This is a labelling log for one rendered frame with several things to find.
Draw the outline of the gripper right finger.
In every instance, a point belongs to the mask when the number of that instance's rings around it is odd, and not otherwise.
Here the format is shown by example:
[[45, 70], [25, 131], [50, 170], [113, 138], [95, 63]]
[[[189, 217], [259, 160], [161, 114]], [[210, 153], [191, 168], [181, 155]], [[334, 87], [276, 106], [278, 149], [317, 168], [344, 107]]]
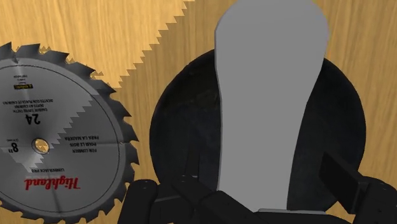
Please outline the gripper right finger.
[[397, 224], [397, 189], [364, 176], [332, 151], [323, 154], [319, 177], [349, 214], [352, 224]]

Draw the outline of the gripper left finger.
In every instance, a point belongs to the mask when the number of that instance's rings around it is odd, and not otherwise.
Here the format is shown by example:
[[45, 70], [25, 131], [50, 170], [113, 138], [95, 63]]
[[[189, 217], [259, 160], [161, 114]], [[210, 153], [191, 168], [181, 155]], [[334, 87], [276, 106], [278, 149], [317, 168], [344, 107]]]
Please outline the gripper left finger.
[[166, 210], [164, 222], [184, 224], [264, 224], [264, 220], [222, 191], [212, 191], [197, 179], [200, 152], [190, 148], [185, 173], [167, 185], [139, 179], [129, 185], [117, 224], [150, 224], [157, 202]]

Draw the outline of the black round plate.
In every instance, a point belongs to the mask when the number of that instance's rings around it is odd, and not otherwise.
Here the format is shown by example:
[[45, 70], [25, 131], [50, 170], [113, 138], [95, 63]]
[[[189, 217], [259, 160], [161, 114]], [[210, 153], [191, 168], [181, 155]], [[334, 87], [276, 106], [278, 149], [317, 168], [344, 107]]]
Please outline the black round plate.
[[[335, 197], [319, 178], [324, 150], [336, 151], [359, 167], [366, 143], [365, 114], [344, 73], [324, 60], [307, 102], [296, 144], [287, 209], [326, 211]], [[150, 153], [160, 181], [185, 171], [190, 148], [200, 150], [198, 178], [218, 184], [221, 109], [214, 52], [191, 61], [161, 95], [150, 127]]]

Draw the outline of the grey flat paddle-shaped object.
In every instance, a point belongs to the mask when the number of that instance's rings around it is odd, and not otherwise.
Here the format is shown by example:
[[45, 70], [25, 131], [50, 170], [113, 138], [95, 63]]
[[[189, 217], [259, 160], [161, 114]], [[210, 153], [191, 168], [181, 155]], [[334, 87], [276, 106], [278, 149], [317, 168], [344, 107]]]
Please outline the grey flat paddle-shaped object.
[[237, 0], [215, 30], [218, 188], [251, 211], [284, 210], [306, 103], [328, 42], [313, 0]]

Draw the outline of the grey circular saw blade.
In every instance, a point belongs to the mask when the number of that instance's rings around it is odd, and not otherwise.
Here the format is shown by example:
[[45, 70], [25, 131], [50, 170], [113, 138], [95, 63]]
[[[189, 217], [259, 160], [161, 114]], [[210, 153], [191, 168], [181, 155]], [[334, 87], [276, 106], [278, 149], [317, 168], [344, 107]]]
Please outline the grey circular saw blade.
[[0, 207], [44, 224], [110, 212], [138, 161], [113, 89], [66, 59], [37, 44], [0, 46]]

